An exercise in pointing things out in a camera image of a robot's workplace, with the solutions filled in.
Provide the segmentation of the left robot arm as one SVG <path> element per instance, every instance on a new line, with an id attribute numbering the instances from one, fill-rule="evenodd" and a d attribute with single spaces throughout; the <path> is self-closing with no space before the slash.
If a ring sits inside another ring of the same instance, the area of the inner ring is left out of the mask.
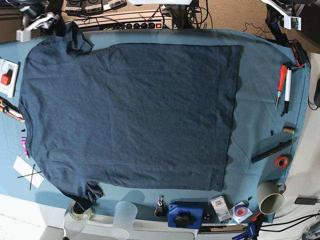
<path id="1" fill-rule="evenodd" d="M 275 42 L 281 46 L 290 46 L 286 33 L 283 33 L 280 26 L 286 30 L 302 29 L 302 18 L 296 11 L 295 6 L 299 3 L 296 0 L 262 0 L 266 4 L 265 23 L 275 37 Z"/>

